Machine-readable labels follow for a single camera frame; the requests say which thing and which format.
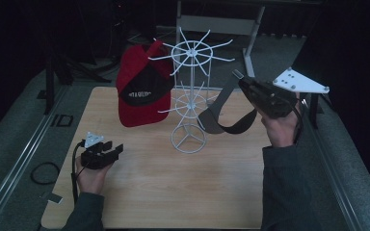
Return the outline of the white wire hat rack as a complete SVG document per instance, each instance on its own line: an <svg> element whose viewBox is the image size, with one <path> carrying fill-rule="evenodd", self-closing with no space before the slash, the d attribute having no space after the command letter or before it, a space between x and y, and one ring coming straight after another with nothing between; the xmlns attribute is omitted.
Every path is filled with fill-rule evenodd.
<svg viewBox="0 0 370 231"><path fill-rule="evenodd" d="M180 38L176 45L163 43L171 53L151 61L173 61L174 80L172 105L165 113L173 112L179 121L171 133L172 146L179 152L194 154L207 143L204 127L198 115L208 108L218 94L211 94L210 80L213 61L231 63L234 59L221 58L215 50L232 43L232 39L218 44L208 44L205 39L210 31L200 39L187 39L179 28Z"/></svg>

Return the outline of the black post stand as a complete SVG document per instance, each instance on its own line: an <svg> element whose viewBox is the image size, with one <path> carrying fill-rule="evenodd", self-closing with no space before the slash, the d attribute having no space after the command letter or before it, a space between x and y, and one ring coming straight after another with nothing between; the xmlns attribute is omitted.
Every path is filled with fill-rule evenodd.
<svg viewBox="0 0 370 231"><path fill-rule="evenodd" d="M318 128L317 125L317 112L318 112L318 94L312 93L310 95L310 105L309 105L309 121L314 129Z"/></svg>

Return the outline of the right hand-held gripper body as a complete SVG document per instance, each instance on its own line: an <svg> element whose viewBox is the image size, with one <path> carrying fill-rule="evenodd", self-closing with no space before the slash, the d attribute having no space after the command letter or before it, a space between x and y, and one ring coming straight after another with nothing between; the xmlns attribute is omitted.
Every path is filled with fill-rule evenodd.
<svg viewBox="0 0 370 231"><path fill-rule="evenodd" d="M273 81L258 81L248 100L270 118L288 116L298 101L297 92L328 93L330 88L289 67Z"/></svg>

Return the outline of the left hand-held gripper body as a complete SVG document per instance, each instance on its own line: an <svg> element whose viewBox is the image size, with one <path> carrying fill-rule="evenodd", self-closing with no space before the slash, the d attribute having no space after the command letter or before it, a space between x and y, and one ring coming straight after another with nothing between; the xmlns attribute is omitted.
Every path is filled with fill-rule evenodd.
<svg viewBox="0 0 370 231"><path fill-rule="evenodd" d="M113 158L111 152L115 149L112 148L107 151L102 150L104 137L88 132L84 141L86 150L81 154L81 165L89 169L102 169L113 162L119 157Z"/></svg>

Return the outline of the black tripod stand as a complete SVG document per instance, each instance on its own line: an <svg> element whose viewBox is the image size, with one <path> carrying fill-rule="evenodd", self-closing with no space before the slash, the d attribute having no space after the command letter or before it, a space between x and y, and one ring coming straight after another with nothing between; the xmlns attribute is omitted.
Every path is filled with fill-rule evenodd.
<svg viewBox="0 0 370 231"><path fill-rule="evenodd" d="M70 68L72 67L96 82L110 83L110 80L100 77L99 73L110 70L118 63L118 61L112 61L110 64L101 67L88 68L66 55L57 54L53 50L49 51L45 59L45 90L43 91L43 99L45 100L44 113L48 115L55 105L55 77L58 77L59 81L64 85L71 85L73 77Z"/></svg>

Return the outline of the grey metal table frame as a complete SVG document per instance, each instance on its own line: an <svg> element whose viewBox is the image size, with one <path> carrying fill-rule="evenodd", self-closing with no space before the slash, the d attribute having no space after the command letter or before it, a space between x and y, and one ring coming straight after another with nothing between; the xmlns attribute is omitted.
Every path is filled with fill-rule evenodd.
<svg viewBox="0 0 370 231"><path fill-rule="evenodd" d="M255 76L251 53L261 33L306 35L323 0L175 0L176 41L180 32L247 36L242 50L245 70Z"/></svg>

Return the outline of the metal floor rail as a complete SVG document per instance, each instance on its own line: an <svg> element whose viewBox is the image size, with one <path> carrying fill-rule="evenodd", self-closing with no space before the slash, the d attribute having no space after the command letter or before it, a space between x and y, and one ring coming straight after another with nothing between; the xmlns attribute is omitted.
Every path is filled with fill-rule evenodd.
<svg viewBox="0 0 370 231"><path fill-rule="evenodd" d="M350 197L345 192L344 184L342 179L338 175L338 171L335 169L332 151L327 148L326 142L323 140L319 128L321 124L317 122L318 128L314 129L309 121L309 105L310 105L311 93L303 99L304 109L304 124L306 126L305 133L310 136L312 146L316 149L317 159L319 166L323 170L324 178L329 183L328 193L333 195L336 207L339 209L341 217L345 220L346 227L349 231L360 231L361 225L357 218L357 214L350 201ZM321 114L323 110L319 106L318 96L318 114Z"/></svg>
<svg viewBox="0 0 370 231"><path fill-rule="evenodd" d="M46 131L49 128L50 122L54 118L55 111L64 98L67 90L67 86L61 86L59 88L59 91L56 93L55 96L55 102L51 106L51 109L42 117L39 126L36 128L32 137L28 140L25 147L23 148L20 156L17 158L15 164L2 181L2 184L0 186L0 215L3 208L6 206L9 198L11 197L15 187L17 186L17 183L19 182L26 167L29 165L31 159L34 157L41 140L43 139Z"/></svg>

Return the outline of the person's right hand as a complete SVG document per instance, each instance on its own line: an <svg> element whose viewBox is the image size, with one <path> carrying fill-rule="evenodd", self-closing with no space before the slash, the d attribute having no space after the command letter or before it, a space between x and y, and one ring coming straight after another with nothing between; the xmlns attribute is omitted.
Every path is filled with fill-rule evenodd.
<svg viewBox="0 0 370 231"><path fill-rule="evenodd" d="M297 102L295 109L285 117L270 118L260 109L257 111L262 116L261 122L266 128L272 147L287 147L295 143L301 115L300 102Z"/></svg>

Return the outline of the person's left hand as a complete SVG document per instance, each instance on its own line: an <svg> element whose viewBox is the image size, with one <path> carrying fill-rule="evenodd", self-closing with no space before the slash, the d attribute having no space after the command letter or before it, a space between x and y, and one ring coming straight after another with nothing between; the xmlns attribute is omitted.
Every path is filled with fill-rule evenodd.
<svg viewBox="0 0 370 231"><path fill-rule="evenodd" d="M102 169L89 169L81 165L81 158L76 159L77 183L81 193L101 194L107 172L113 165Z"/></svg>

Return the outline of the red and black cap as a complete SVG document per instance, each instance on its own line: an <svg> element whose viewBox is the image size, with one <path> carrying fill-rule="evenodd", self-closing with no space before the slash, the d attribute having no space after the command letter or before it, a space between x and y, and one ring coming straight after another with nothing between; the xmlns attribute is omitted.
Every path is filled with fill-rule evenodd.
<svg viewBox="0 0 370 231"><path fill-rule="evenodd" d="M171 108L173 64L160 40L134 45L123 54L116 80L119 120L137 127L164 120Z"/></svg>

